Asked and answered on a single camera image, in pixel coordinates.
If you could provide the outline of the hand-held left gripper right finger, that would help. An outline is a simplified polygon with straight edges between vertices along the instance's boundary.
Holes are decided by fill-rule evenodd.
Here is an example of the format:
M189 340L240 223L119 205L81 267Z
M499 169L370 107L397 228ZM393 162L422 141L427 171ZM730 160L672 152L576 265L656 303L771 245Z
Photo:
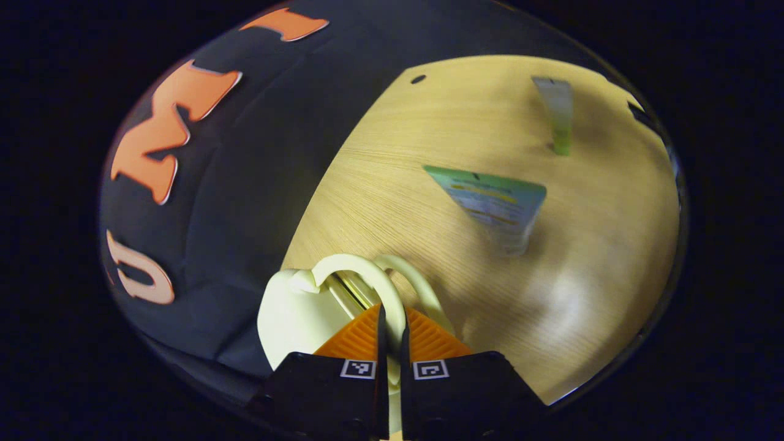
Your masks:
M522 440L549 408L503 354L473 352L423 313L406 310L400 349L405 440Z

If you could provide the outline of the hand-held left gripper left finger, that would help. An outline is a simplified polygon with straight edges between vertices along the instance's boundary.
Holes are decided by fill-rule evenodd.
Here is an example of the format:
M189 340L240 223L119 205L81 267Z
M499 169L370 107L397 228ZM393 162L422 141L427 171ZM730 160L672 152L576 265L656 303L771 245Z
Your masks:
M289 353L247 409L291 440L389 438L384 321L375 305L314 353Z

